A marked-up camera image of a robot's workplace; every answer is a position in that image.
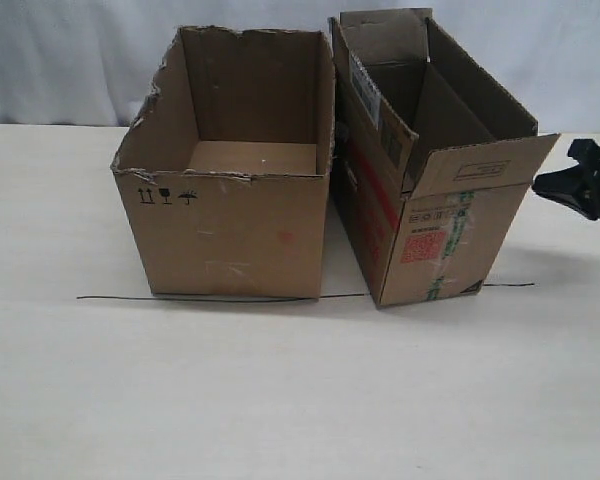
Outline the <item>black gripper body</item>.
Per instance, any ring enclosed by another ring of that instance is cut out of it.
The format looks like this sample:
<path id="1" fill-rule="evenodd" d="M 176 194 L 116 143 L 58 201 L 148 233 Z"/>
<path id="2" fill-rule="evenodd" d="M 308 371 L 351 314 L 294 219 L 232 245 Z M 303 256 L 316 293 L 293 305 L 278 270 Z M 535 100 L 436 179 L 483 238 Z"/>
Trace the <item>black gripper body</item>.
<path id="1" fill-rule="evenodd" d="M 600 220 L 600 146 L 591 138 L 574 139 L 567 156 L 570 168 L 539 174 L 532 191 L 546 200 L 565 206 L 587 220 Z"/>

